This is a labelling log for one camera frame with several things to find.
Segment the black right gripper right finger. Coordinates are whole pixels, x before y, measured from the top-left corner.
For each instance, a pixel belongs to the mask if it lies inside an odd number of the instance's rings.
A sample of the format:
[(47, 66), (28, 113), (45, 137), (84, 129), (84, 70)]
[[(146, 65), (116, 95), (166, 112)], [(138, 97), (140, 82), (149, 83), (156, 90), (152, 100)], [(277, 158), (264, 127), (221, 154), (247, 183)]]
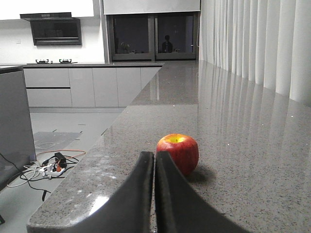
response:
[(206, 203), (167, 151), (156, 154), (155, 212), (159, 233), (246, 233)]

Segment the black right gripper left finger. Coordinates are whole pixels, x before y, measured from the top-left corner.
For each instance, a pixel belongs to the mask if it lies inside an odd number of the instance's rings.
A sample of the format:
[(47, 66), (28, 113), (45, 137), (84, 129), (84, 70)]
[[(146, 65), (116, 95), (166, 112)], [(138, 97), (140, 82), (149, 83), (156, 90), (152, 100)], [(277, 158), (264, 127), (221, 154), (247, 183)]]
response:
[(109, 200), (68, 233), (148, 233), (154, 154), (142, 151), (129, 177)]

